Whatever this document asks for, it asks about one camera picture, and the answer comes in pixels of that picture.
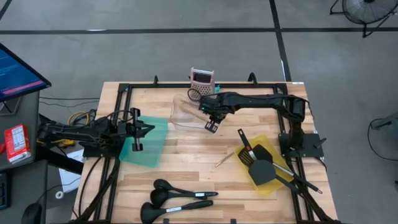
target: utensil handle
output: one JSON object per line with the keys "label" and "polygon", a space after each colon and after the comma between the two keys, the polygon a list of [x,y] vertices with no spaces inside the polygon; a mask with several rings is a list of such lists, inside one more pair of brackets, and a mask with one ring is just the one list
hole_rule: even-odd
{"label": "utensil handle", "polygon": [[218,192],[194,192],[196,197],[213,197],[217,196]]}
{"label": "utensil handle", "polygon": [[242,139],[243,145],[244,145],[244,147],[246,148],[246,150],[247,150],[247,151],[253,150],[253,148],[250,146],[250,143],[249,143],[248,139],[247,139],[246,136],[244,135],[243,130],[242,130],[242,129],[239,129],[239,130],[238,130],[238,133],[239,133],[239,136],[240,136],[241,139]]}
{"label": "utensil handle", "polygon": [[189,204],[183,205],[183,206],[181,206],[181,209],[191,210],[191,209],[196,209],[196,208],[209,207],[211,205],[213,205],[212,200],[205,200],[205,201],[201,201],[201,202],[194,202],[194,203],[189,203]]}
{"label": "utensil handle", "polygon": [[197,193],[195,193],[195,192],[180,193],[180,194],[169,192],[169,197],[170,198],[175,198],[175,197],[194,197],[194,198],[197,198],[197,199],[200,199],[200,200],[206,200],[207,199],[207,196],[205,194],[197,195]]}
{"label": "utensil handle", "polygon": [[301,176],[294,174],[293,173],[293,177],[295,179],[297,179],[298,181],[300,181],[301,183],[305,184],[306,186],[308,186],[309,188],[311,188],[312,190],[322,194],[323,192],[321,190],[319,190],[319,188],[313,184],[311,184],[310,182],[306,181],[304,178],[302,178]]}
{"label": "utensil handle", "polygon": [[178,189],[178,188],[176,188],[176,187],[173,187],[173,190],[175,190],[176,192],[184,193],[184,194],[186,194],[186,193],[192,193],[192,191],[183,190],[183,189]]}
{"label": "utensil handle", "polygon": [[314,190],[314,191],[316,191],[316,192],[322,194],[322,191],[319,190],[319,188],[318,188],[317,186],[315,186],[315,185],[311,184],[310,182],[306,181],[306,180],[305,180],[304,178],[302,178],[301,176],[299,176],[299,175],[297,175],[297,174],[295,174],[295,173],[293,173],[293,172],[291,172],[291,171],[289,171],[289,170],[283,168],[282,166],[276,164],[275,162],[272,163],[272,165],[278,167],[278,169],[282,170],[282,171],[285,172],[286,174],[291,175],[292,177],[294,177],[295,179],[297,179],[297,180],[300,181],[301,183],[307,185],[307,186],[308,186],[309,188],[311,188],[312,190]]}
{"label": "utensil handle", "polygon": [[226,156],[224,159],[222,159],[221,161],[219,161],[214,167],[218,167],[220,164],[222,164],[222,163],[225,162],[227,159],[229,159],[233,154],[234,154],[234,152],[231,152],[228,156]]}
{"label": "utensil handle", "polygon": [[284,184],[286,187],[288,187],[290,190],[292,190],[294,193],[300,195],[300,191],[298,188],[296,188],[292,183],[290,183],[289,181],[281,178],[279,175],[276,175],[276,179],[279,180],[280,182],[282,182],[282,184]]}

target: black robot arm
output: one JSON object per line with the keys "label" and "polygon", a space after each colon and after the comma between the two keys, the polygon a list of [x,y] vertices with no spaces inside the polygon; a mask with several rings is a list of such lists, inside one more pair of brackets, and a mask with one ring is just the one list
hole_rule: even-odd
{"label": "black robot arm", "polygon": [[155,128],[138,120],[140,110],[131,108],[131,123],[127,121],[111,121],[111,115],[99,118],[84,126],[69,126],[50,121],[42,124],[37,133],[37,139],[45,144],[60,139],[80,141],[85,150],[85,157],[119,157],[126,138],[134,138],[133,151],[141,151],[140,138]]}
{"label": "black robot arm", "polygon": [[199,110],[210,115],[210,121],[206,123],[205,129],[215,133],[218,124],[228,113],[234,114],[241,108],[273,108],[292,122],[289,144],[291,148],[299,150],[303,144],[301,123],[305,118],[305,102],[305,99],[294,95],[240,95],[235,92],[225,92],[201,97]]}

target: black ladle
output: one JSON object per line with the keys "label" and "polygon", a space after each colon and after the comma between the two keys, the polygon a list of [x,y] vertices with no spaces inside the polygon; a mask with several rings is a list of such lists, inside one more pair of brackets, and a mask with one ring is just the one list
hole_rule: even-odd
{"label": "black ladle", "polygon": [[272,155],[271,153],[269,153],[269,151],[267,149],[265,149],[262,145],[257,145],[253,148],[253,153],[254,155],[256,155],[257,159],[265,159],[268,162],[270,162],[272,165],[274,165],[274,167],[277,167],[278,169],[280,169],[281,171],[285,172],[286,174],[294,177],[296,180],[300,181],[301,183],[305,184],[306,186],[308,186],[309,188],[311,188],[312,190],[322,194],[322,191],[319,190],[319,188],[313,184],[311,184],[310,182],[306,181],[304,178],[301,178],[301,176],[295,174],[294,172],[291,172],[285,168],[283,168],[282,166],[276,164],[273,161]]}
{"label": "black ladle", "polygon": [[143,224],[151,224],[157,219],[157,217],[165,213],[176,212],[180,210],[204,208],[211,205],[213,205],[212,200],[205,200],[201,202],[189,203],[181,207],[175,207],[175,208],[155,208],[153,204],[146,202],[141,207],[141,221]]}
{"label": "black ladle", "polygon": [[[167,182],[167,180],[164,179],[157,179],[154,181],[154,187],[155,189],[162,189],[162,190],[174,190],[176,192],[180,192],[183,194],[187,194],[187,193],[193,193],[189,190],[183,190],[183,189],[178,189],[173,187],[169,182]],[[201,200],[206,200],[207,197],[196,197],[197,199],[201,199]]]}
{"label": "black ladle", "polygon": [[150,193],[150,200],[154,208],[160,208],[167,199],[176,197],[212,197],[218,195],[218,192],[189,192],[189,193],[173,193],[164,189],[155,189]]}

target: yellow tray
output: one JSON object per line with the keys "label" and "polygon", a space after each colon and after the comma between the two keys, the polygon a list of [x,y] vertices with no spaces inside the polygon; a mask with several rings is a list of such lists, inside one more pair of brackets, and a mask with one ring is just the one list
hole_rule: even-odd
{"label": "yellow tray", "polygon": [[[261,145],[262,147],[264,147],[264,149],[267,149],[267,151],[269,153],[271,153],[272,155],[272,160],[282,166],[283,168],[291,171],[289,169],[289,167],[287,166],[286,162],[284,161],[284,159],[282,158],[282,156],[275,150],[275,148],[272,146],[271,142],[268,140],[267,136],[265,134],[259,135],[257,137],[255,137],[254,139],[249,141],[250,145],[252,148],[254,148],[255,146],[257,146],[258,144]],[[268,183],[265,184],[261,184],[261,185],[256,185],[254,183],[254,181],[252,180],[252,178],[249,175],[249,168],[244,165],[241,160],[238,157],[239,152],[244,148],[243,145],[237,147],[235,149],[235,156],[237,158],[237,160],[239,161],[239,163],[241,164],[242,168],[245,170],[246,175],[248,176],[248,178],[250,179],[252,185],[254,186],[254,188],[258,191],[259,194],[261,195],[268,195],[273,193],[276,190],[279,190],[281,187],[284,186],[284,184],[282,184],[281,182],[279,182],[277,179],[274,179]],[[292,181],[294,178],[291,175],[286,174],[285,172],[281,171],[280,169],[276,168],[276,174],[281,176],[283,179],[287,180],[287,181]]]}

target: white paper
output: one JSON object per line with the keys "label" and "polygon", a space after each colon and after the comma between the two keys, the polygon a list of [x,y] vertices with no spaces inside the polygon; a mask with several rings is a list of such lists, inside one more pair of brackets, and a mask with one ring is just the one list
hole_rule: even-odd
{"label": "white paper", "polygon": [[175,211],[179,211],[179,210],[181,210],[181,207],[168,208],[168,209],[166,209],[166,213],[167,212],[175,212]]}
{"label": "white paper", "polygon": [[[83,151],[84,151],[84,149],[76,151],[76,152],[71,152],[71,153],[68,153],[67,156],[76,161],[83,162]],[[60,171],[61,183],[63,185],[62,190],[64,193],[68,193],[68,192],[75,190],[79,187],[80,180],[76,180],[76,179],[79,178],[80,175],[74,174],[72,172],[68,172],[64,169],[59,169],[59,171]]]}

